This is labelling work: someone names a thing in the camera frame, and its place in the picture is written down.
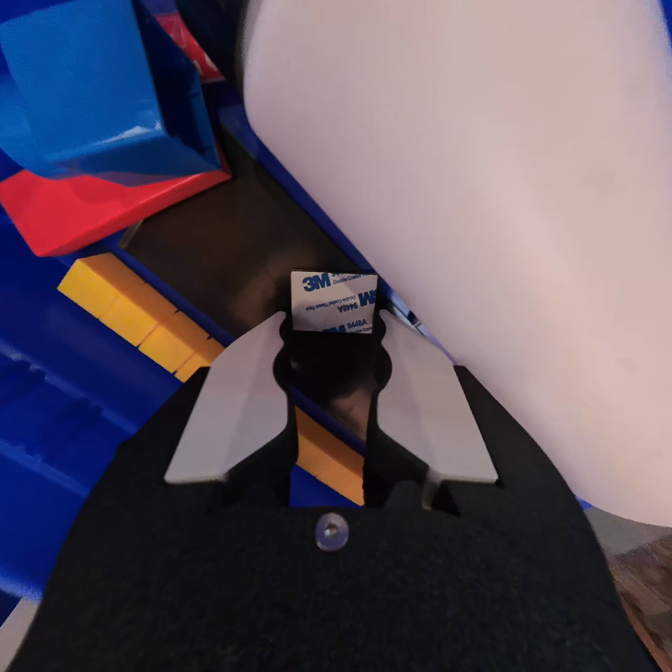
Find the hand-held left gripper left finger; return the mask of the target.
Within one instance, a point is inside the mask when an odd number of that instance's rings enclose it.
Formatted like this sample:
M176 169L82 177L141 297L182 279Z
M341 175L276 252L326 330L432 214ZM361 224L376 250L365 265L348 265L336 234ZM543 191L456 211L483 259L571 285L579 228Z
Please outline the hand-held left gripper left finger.
M275 373L287 316L275 313L214 360L165 483L243 484L291 473L298 459L296 416Z

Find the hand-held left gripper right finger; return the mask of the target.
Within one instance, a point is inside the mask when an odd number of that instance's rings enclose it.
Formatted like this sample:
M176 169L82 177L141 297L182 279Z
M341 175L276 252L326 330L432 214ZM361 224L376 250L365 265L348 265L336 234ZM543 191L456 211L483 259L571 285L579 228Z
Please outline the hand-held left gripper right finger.
M376 389L367 420L364 504L383 507L398 483L431 508L445 483L493 485L498 474L452 361L388 310L374 327Z

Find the dark glossy plate white sticker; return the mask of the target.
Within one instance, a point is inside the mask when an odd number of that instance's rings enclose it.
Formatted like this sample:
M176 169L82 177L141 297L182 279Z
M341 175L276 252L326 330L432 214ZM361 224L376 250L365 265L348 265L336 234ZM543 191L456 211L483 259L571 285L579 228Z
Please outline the dark glossy plate white sticker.
M290 273L366 272L221 125L232 178L146 218L126 251L203 315L206 330L243 336L291 312ZM288 334L286 380L306 413L363 453L382 364L361 335Z

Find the blue plastic bin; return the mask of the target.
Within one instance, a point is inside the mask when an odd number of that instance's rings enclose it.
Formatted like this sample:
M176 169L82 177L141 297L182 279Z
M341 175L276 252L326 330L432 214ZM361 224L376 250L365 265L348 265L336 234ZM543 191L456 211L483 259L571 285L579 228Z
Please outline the blue plastic bin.
M185 382L57 287L112 253L211 335L203 315L126 251L144 220L74 253L39 257L1 206L1 593L42 599L76 516L118 447ZM211 335L229 346L225 332Z

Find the blue plastic toy piece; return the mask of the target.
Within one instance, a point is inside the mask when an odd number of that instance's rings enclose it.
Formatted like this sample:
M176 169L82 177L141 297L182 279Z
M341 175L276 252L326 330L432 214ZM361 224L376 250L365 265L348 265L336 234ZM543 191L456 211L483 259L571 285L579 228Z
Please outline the blue plastic toy piece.
M220 169L199 79L142 1L1 2L1 152L40 177Z

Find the red block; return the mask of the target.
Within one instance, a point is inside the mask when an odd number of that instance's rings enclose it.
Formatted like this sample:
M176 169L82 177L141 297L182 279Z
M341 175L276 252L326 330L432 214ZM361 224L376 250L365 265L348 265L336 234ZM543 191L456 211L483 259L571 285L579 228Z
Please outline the red block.
M1 206L31 251L64 256L232 177L222 169L137 187L91 176L49 180L23 170L1 182Z

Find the red white tube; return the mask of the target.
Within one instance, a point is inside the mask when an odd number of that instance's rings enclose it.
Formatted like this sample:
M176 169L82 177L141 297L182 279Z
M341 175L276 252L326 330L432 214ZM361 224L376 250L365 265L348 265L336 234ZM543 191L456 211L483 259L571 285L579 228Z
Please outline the red white tube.
M206 55L178 12L155 15L156 20L195 66L202 83L224 81L223 74Z

